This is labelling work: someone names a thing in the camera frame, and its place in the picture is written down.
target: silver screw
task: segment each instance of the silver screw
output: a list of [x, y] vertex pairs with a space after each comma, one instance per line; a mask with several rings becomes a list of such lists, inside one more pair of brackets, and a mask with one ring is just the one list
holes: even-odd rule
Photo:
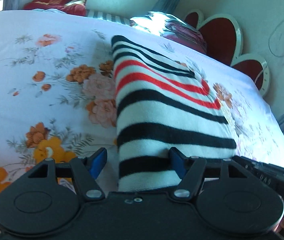
[[174, 192], [174, 195], [176, 197], [189, 197], [190, 196], [190, 192], [186, 189], [178, 189]]
[[86, 192], [86, 196], [89, 198], [100, 198], [102, 196], [102, 192], [97, 189], [91, 189]]
[[140, 197], [136, 197], [136, 198], [134, 199], [134, 201], [135, 201], [135, 202], [142, 202], [143, 199], [141, 199]]
[[126, 200], [124, 200], [124, 203], [126, 203], [126, 204], [133, 204], [133, 200], [131, 200], [131, 199], [126, 199]]

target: red pillow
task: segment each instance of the red pillow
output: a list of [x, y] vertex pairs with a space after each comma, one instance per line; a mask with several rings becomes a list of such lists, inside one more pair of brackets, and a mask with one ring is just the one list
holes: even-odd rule
[[86, 16], [87, 0], [33, 0], [24, 5], [23, 10], [58, 9], [67, 14]]

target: pink flower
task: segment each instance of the pink flower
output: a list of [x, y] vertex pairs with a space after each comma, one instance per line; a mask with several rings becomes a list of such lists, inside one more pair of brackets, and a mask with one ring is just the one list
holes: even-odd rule
[[95, 96], [96, 99], [114, 99], [115, 82], [99, 73], [92, 74], [83, 82], [83, 93], [87, 97]]
[[100, 124], [104, 128], [111, 126], [115, 127], [116, 124], [116, 108], [113, 102], [96, 99], [92, 111], [90, 111], [90, 121], [95, 124]]

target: black stripe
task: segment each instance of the black stripe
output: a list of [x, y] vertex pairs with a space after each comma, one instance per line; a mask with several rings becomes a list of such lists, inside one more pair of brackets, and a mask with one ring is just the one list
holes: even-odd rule
[[103, 20], [106, 20], [106, 13], [102, 14], [102, 18], [103, 18]]
[[130, 43], [130, 44], [132, 44], [132, 45], [138, 46], [138, 47], [140, 47], [140, 48], [142, 48], [142, 49], [146, 49], [146, 50], [148, 50], [149, 52], [151, 52], [151, 53], [153, 53], [153, 54], [156, 54], [156, 55], [159, 55], [159, 56], [162, 56], [162, 57], [166, 57], [166, 56], [164, 56], [164, 55], [162, 55], [162, 54], [160, 54], [160, 53], [158, 53], [158, 52], [156, 52], [156, 51], [154, 51], [154, 50], [151, 50], [151, 49], [149, 49], [149, 48], [143, 47], [143, 46], [140, 45], [140, 44], [134, 43], [133, 41], [130, 41], [129, 39], [125, 38], [124, 36], [120, 36], [120, 35], [116, 35], [116, 36], [114, 36], [114, 37], [112, 38], [112, 40], [111, 40], [112, 46], [113, 46], [116, 42], [118, 42], [118, 41], [127, 42], [127, 43]]
[[116, 55], [116, 57], [114, 57], [114, 63], [121, 57], [125, 57], [125, 56], [130, 56], [130, 57], [135, 57], [135, 58], [138, 58], [140, 59], [141, 61], [143, 61], [144, 64], [146, 64], [147, 66], [149, 66], [150, 68], [153, 68], [157, 71], [160, 71], [160, 72], [163, 72], [163, 73], [169, 73], [169, 74], [173, 74], [173, 75], [176, 75], [176, 76], [182, 76], [182, 77], [188, 77], [188, 78], [194, 78], [194, 73], [193, 72], [190, 72], [190, 73], [180, 73], [180, 72], [173, 72], [173, 71], [170, 71], [170, 70], [165, 70], [165, 69], [162, 69], [162, 68], [158, 68], [158, 67], [155, 67], [151, 64], [148, 64], [146, 63], [140, 56], [136, 55], [135, 53], [133, 52], [121, 52], [119, 54]]
[[120, 148], [127, 142], [142, 139], [161, 141], [169, 144], [193, 144], [236, 149], [235, 141], [230, 138], [220, 138], [151, 122], [136, 123], [124, 128], [117, 137], [117, 145]]
[[119, 177], [138, 172], [159, 172], [172, 170], [169, 158], [142, 156], [122, 161], [119, 165]]
[[121, 21], [122, 24], [125, 25], [125, 21], [124, 21], [124, 18], [123, 18], [123, 17], [120, 17], [120, 21]]
[[114, 53], [115, 51], [117, 51], [118, 49], [132, 49], [132, 50], [135, 50], [135, 51], [141, 53], [141, 54], [142, 54], [144, 57], [146, 57], [148, 60], [150, 60], [150, 61], [154, 62], [155, 64], [160, 65], [160, 66], [162, 66], [162, 67], [164, 67], [164, 68], [166, 68], [166, 69], [170, 69], [170, 70], [174, 70], [174, 71], [180, 71], [180, 72], [184, 72], [184, 73], [193, 73], [193, 72], [190, 71], [190, 70], [176, 68], [176, 67], [173, 67], [173, 66], [171, 66], [171, 65], [169, 65], [169, 64], [166, 64], [166, 63], [164, 63], [164, 62], [162, 62], [162, 61], [156, 60], [156, 59], [154, 59], [152, 56], [146, 54], [144, 51], [139, 50], [139, 49], [134, 48], [134, 47], [131, 47], [131, 46], [128, 46], [128, 45], [125, 45], [125, 44], [117, 45], [116, 47], [114, 47], [114, 48], [113, 48], [113, 53]]
[[183, 110], [185, 112], [200, 116], [202, 118], [205, 118], [207, 120], [215, 121], [218, 123], [224, 123], [228, 124], [227, 120], [224, 116], [218, 116], [209, 114], [200, 110], [197, 110], [195, 108], [192, 108], [190, 106], [187, 106], [179, 101], [176, 101], [172, 98], [169, 98], [167, 96], [164, 96], [162, 93], [151, 90], [151, 89], [143, 89], [143, 90], [137, 90], [134, 92], [129, 93], [125, 98], [121, 100], [117, 107], [117, 117], [120, 116], [121, 112], [129, 105], [134, 104], [136, 102], [140, 101], [158, 101], [163, 104], [166, 104], [168, 106], [173, 106], [175, 108], [178, 108], [180, 110]]
[[94, 14], [93, 14], [94, 19], [97, 19], [97, 14], [98, 14], [98, 11], [94, 11]]

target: folded striped garment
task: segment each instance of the folded striped garment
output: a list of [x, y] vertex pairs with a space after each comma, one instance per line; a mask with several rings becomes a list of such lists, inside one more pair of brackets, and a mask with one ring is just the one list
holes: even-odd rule
[[112, 49], [120, 191], [177, 185], [171, 147], [186, 156], [235, 154], [220, 103], [199, 74], [123, 36], [113, 37]]

